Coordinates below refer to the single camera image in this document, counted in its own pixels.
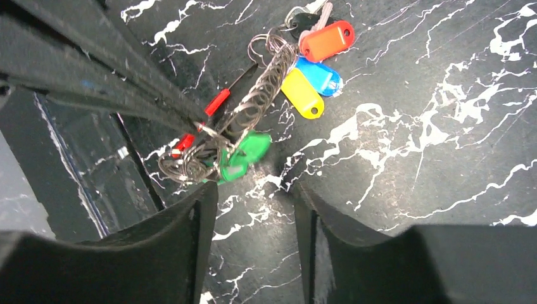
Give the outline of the keyring with coloured tags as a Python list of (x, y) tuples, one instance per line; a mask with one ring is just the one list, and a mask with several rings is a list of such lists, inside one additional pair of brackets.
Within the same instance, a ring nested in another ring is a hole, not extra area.
[[(161, 172), (181, 184), (195, 184), (220, 170), (216, 161), (212, 167), (203, 164), (201, 153), (216, 146), (230, 157), (242, 140), (265, 116), (279, 93), (304, 118), (319, 118), (324, 111), (324, 98), (340, 90), (341, 77), (324, 60), (349, 49), (355, 39), (352, 25), (331, 17), (329, 1), (314, 1), (293, 8), (282, 28), (269, 30), (252, 38), (248, 56), (252, 66), (236, 84), (253, 84), (244, 95), (237, 95), (237, 106), (224, 112), (225, 102), (234, 94), (221, 90), (206, 107), (212, 124), (197, 124), (198, 134), (186, 134), (169, 152), (158, 159)], [(262, 41), (270, 61), (256, 52), (253, 43)]]

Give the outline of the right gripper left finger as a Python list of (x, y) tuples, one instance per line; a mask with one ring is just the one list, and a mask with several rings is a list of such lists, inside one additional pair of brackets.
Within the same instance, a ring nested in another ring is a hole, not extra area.
[(98, 241), (1, 233), (2, 303), (199, 303), (217, 212), (207, 182)]

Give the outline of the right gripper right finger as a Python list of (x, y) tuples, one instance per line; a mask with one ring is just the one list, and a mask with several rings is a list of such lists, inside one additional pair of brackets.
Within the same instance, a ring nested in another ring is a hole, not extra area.
[(535, 303), (536, 228), (413, 225), (387, 236), (293, 189), (306, 303)]

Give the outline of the green tagged key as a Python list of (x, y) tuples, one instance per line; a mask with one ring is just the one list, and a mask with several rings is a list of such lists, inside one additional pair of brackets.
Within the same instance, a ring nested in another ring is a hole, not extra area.
[(251, 164), (266, 155), (271, 143), (270, 134), (251, 130), (230, 157), (227, 156), (226, 150), (220, 152), (216, 146), (209, 146), (205, 149), (205, 156), (201, 153), (200, 158), (207, 167), (212, 167), (216, 161), (220, 170), (214, 171), (207, 179), (203, 179), (203, 182), (216, 181), (221, 185), (243, 177)]

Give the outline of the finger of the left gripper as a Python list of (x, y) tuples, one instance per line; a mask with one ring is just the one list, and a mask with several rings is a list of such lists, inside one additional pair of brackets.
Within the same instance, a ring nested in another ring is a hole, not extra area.
[(197, 129), (195, 112), (173, 107), (123, 81), (74, 48), (1, 15), (1, 78), (64, 105), (152, 120), (178, 131)]
[(170, 99), (173, 107), (195, 112), (198, 123), (204, 109), (187, 98), (143, 53), (141, 45), (101, 1), (13, 1), (12, 17), (47, 38), (66, 44), (123, 81), (157, 97)]

